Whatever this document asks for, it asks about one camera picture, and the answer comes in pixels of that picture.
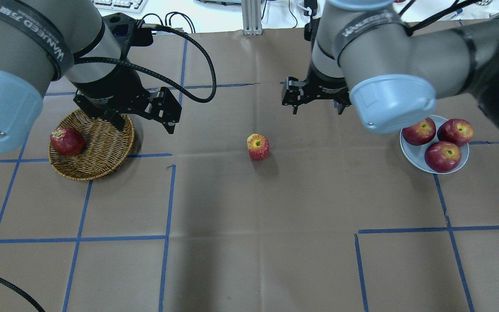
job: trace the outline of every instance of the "woven basket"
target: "woven basket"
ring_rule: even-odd
[[[57,173],[65,178],[86,181],[101,178],[116,170],[130,153],[134,143],[132,119],[126,114],[122,132],[101,119],[91,119],[77,109],[66,116],[58,127],[71,127],[78,130],[86,146],[77,155],[58,154],[49,142],[49,163]]]

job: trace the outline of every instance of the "keyboard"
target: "keyboard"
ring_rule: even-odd
[[[148,0],[91,0],[98,9],[141,13]]]

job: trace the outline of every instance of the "apple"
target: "apple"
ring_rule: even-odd
[[[461,161],[461,150],[456,144],[438,141],[426,149],[424,162],[436,172],[454,170]]]
[[[79,154],[86,146],[82,134],[73,128],[59,127],[51,132],[50,138],[53,149],[64,156]]]
[[[269,140],[265,136],[254,133],[248,137],[247,143],[251,160],[263,160],[269,156]]]
[[[473,126],[467,120],[450,119],[440,126],[437,136],[438,140],[462,147],[473,138]]]
[[[402,136],[411,145],[421,146],[431,142],[436,135],[436,124],[429,117],[402,130]]]

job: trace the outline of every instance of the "light blue joint cap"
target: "light blue joint cap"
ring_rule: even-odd
[[[0,154],[25,140],[43,106],[38,91],[24,79],[0,71]]]
[[[413,75],[381,75],[361,81],[350,92],[359,118],[373,133],[390,133],[412,126],[436,109],[436,91]]]
[[[327,0],[333,6],[350,11],[373,11],[390,6],[394,0]]]

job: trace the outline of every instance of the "light blue bowl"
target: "light blue bowl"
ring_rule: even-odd
[[[430,119],[432,119],[432,121],[434,121],[434,124],[436,125],[436,131],[438,131],[438,128],[440,128],[440,126],[442,126],[442,124],[447,121],[446,118],[436,115],[430,115],[429,117]],[[402,147],[402,152],[404,152],[404,156],[409,160],[409,162],[412,165],[416,166],[417,168],[420,168],[424,172],[436,173],[436,174],[448,174],[456,172],[465,165],[467,159],[469,158],[469,144],[465,144],[464,146],[460,147],[461,161],[459,162],[459,165],[456,166],[456,168],[454,168],[452,171],[449,172],[437,172],[435,170],[432,170],[432,168],[430,168],[426,164],[426,162],[424,162],[424,153],[426,152],[426,149],[429,146],[438,142],[438,138],[434,136],[432,141],[428,142],[427,144],[423,144],[422,146],[413,146],[408,142],[406,142],[402,134],[402,131],[400,131],[400,146]]]

